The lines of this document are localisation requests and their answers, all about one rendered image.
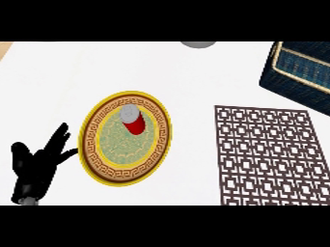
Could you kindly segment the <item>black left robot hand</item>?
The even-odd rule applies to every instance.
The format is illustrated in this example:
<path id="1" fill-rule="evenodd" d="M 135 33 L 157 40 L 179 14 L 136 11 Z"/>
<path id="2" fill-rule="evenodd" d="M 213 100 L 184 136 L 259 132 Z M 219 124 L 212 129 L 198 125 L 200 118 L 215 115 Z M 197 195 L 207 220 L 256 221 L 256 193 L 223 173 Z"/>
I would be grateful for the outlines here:
<path id="1" fill-rule="evenodd" d="M 20 204 L 20 199 L 30 197 L 37 202 L 43 198 L 58 165 L 77 153 L 77 149 L 63 151 L 70 134 L 67 124 L 61 123 L 45 147 L 30 153 L 21 142 L 11 145 L 12 171 L 17 175 L 11 202 Z"/>

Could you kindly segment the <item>brown lattice placemat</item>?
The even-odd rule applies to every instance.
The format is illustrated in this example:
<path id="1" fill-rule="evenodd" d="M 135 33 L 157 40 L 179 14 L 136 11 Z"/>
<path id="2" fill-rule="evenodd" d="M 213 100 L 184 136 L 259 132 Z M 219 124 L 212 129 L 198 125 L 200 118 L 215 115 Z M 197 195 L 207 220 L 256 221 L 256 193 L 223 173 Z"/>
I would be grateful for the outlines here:
<path id="1" fill-rule="evenodd" d="M 220 204 L 330 206 L 330 171 L 303 110 L 215 107 Z"/>

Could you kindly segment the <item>dark blue woven basket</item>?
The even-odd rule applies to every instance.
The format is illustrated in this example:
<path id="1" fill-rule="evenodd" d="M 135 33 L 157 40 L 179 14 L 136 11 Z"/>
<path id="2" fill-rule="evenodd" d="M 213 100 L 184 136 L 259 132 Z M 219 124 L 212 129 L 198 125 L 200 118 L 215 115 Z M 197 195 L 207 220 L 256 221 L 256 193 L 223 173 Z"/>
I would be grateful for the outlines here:
<path id="1" fill-rule="evenodd" d="M 330 41 L 276 41 L 259 85 L 330 117 Z"/>

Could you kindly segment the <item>round yellow patterned plate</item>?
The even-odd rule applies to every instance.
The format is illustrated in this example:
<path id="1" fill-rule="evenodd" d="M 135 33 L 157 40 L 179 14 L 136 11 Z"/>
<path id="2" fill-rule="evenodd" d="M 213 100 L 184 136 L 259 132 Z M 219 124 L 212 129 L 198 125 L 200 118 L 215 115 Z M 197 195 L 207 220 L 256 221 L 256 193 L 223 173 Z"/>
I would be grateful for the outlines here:
<path id="1" fill-rule="evenodd" d="M 120 120 L 123 106 L 139 110 L 144 131 L 133 135 L 132 123 Z M 170 118 L 160 101 L 144 92 L 113 94 L 95 105 L 79 130 L 77 155 L 92 179 L 110 186 L 126 186 L 157 169 L 170 146 Z"/>

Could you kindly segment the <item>red can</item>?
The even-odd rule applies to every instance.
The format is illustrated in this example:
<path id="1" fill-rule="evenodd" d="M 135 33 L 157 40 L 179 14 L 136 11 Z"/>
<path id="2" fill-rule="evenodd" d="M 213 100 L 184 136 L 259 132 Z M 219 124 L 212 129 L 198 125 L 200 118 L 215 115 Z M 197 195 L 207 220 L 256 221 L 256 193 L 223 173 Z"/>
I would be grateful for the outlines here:
<path id="1" fill-rule="evenodd" d="M 135 104 L 125 104 L 119 110 L 119 118 L 133 135 L 144 132 L 144 117 L 139 108 Z"/>

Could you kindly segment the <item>grey round object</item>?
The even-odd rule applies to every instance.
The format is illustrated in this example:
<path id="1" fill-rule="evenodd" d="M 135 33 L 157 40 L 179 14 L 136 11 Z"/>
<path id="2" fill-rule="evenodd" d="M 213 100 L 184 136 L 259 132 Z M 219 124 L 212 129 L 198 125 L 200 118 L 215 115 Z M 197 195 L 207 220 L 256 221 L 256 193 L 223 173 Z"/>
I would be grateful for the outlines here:
<path id="1" fill-rule="evenodd" d="M 189 48 L 201 49 L 215 44 L 215 41 L 181 41 L 182 45 Z"/>

